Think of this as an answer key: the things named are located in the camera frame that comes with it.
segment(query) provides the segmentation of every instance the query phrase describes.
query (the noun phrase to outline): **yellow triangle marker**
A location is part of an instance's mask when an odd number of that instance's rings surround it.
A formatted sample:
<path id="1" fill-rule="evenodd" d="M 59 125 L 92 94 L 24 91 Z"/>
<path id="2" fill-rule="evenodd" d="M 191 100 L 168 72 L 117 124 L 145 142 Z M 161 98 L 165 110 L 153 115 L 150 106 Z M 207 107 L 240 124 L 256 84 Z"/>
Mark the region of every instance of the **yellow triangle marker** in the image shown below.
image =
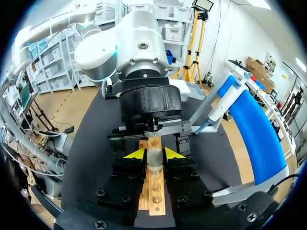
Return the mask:
<path id="1" fill-rule="evenodd" d="M 137 158 L 137 159 L 143 159 L 144 156 L 144 152 L 145 152 L 145 148 L 139 149 L 131 154 L 129 154 L 128 156 L 125 156 L 124 158 Z"/>
<path id="2" fill-rule="evenodd" d="M 164 148 L 165 153 L 166 153 L 166 158 L 167 159 L 173 159 L 174 157 L 179 158 L 185 158 L 185 156 L 180 155 L 179 153 L 176 153 L 175 151 L 169 149 L 169 148 Z"/>

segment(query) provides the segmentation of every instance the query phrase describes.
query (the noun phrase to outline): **wooden block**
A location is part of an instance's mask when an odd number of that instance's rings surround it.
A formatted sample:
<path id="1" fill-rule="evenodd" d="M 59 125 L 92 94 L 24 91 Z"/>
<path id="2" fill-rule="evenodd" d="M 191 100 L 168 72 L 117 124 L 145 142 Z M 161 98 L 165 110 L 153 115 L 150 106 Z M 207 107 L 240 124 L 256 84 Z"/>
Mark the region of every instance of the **wooden block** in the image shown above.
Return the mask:
<path id="1" fill-rule="evenodd" d="M 148 138 L 148 150 L 162 149 L 161 137 Z M 164 194 L 164 175 L 163 170 L 157 178 L 157 172 L 147 170 L 149 180 L 149 216 L 165 215 L 165 194 Z"/>
<path id="2" fill-rule="evenodd" d="M 139 148 L 146 148 L 148 149 L 148 140 L 140 140 L 139 142 Z M 146 169 L 146 178 L 144 180 L 143 184 L 143 190 L 140 195 L 140 201 L 139 201 L 139 210 L 149 210 L 148 207 L 148 169 Z"/>

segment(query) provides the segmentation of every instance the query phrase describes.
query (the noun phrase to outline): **floor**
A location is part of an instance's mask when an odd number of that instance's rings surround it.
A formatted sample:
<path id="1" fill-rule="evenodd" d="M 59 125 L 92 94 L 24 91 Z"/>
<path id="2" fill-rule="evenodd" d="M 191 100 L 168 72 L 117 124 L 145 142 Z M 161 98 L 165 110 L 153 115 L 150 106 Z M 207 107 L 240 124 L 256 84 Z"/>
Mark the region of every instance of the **floor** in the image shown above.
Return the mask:
<path id="1" fill-rule="evenodd" d="M 73 125 L 75 130 L 70 134 L 73 137 L 98 90 L 99 89 L 96 87 L 87 87 L 82 88 L 82 90 L 76 90 L 75 92 L 61 91 L 53 94 L 45 93 L 38 95 L 36 101 L 46 115 L 50 117 L 52 124 L 59 129 L 59 132 Z M 222 126 L 227 133 L 230 145 L 234 151 L 242 183 L 252 182 L 254 178 L 251 163 L 236 123 L 234 120 L 222 121 Z M 43 130 L 44 127 L 40 124 L 39 129 Z M 288 158 L 287 164 L 290 168 L 290 174 L 292 174 L 297 168 L 296 157 L 292 156 Z M 290 182 L 284 183 L 275 196 L 275 200 L 281 202 L 286 197 L 289 188 Z M 41 217 L 49 226 L 53 225 L 53 218 L 48 212 L 43 213 Z"/>

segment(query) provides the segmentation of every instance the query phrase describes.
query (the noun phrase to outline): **metal bolt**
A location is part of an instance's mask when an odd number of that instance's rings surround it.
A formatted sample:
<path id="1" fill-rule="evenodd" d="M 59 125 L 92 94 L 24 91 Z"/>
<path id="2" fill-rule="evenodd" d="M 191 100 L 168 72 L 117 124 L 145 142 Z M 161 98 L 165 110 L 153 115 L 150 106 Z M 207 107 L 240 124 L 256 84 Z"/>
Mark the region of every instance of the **metal bolt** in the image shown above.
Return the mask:
<path id="1" fill-rule="evenodd" d="M 107 229 L 107 224 L 103 220 L 98 220 L 98 221 L 95 222 L 95 228 L 100 229 L 100 230 L 104 230 L 104 229 Z"/>
<path id="2" fill-rule="evenodd" d="M 127 202 L 131 201 L 131 198 L 130 198 L 130 196 L 126 195 L 126 196 L 123 196 L 121 200 L 124 201 L 125 203 L 127 203 Z"/>
<path id="3" fill-rule="evenodd" d="M 188 201 L 188 198 L 185 195 L 181 195 L 177 198 L 177 201 L 180 203 L 186 203 Z"/>
<path id="4" fill-rule="evenodd" d="M 173 177 L 174 177 L 175 179 L 180 179 L 180 178 L 182 177 L 182 175 L 181 175 L 181 174 L 175 174 Z"/>
<path id="5" fill-rule="evenodd" d="M 134 65 L 135 64 L 135 60 L 134 59 L 130 59 L 130 65 Z"/>
<path id="6" fill-rule="evenodd" d="M 196 171 L 194 171 L 194 172 L 191 173 L 191 176 L 198 177 L 199 175 Z"/>
<path id="7" fill-rule="evenodd" d="M 250 213 L 250 214 L 248 215 L 248 217 L 246 218 L 246 220 L 247 220 L 249 223 L 254 222 L 256 219 L 257 219 L 256 213 Z"/>
<path id="8" fill-rule="evenodd" d="M 205 196 L 212 196 L 212 191 L 211 190 L 207 190 L 206 192 L 203 193 Z"/>
<path id="9" fill-rule="evenodd" d="M 99 191 L 96 192 L 96 194 L 97 194 L 97 196 L 99 196 L 99 197 L 103 197 L 103 196 L 106 195 L 106 193 L 104 192 L 104 190 L 99 190 Z"/>
<path id="10" fill-rule="evenodd" d="M 244 203 L 241 203 L 241 204 L 239 204 L 238 205 L 238 207 L 237 207 L 237 209 L 238 209 L 238 211 L 240 211 L 240 212 L 245 212 L 246 211 L 246 204 L 244 204 Z"/>

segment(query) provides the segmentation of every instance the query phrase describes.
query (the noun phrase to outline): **cardboard box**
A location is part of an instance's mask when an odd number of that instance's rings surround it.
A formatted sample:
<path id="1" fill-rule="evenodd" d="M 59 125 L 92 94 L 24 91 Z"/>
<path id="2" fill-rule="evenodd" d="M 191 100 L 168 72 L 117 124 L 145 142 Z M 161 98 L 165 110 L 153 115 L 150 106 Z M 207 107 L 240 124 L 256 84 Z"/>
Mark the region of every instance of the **cardboard box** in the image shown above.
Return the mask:
<path id="1" fill-rule="evenodd" d="M 247 69 L 265 87 L 264 91 L 271 94 L 274 89 L 274 82 L 251 66 L 247 66 Z"/>
<path id="2" fill-rule="evenodd" d="M 257 70 L 263 75 L 266 75 L 268 73 L 266 68 L 262 66 L 262 62 L 260 62 L 259 60 L 254 60 L 251 57 L 248 57 L 247 66 L 250 66 L 251 68 Z"/>

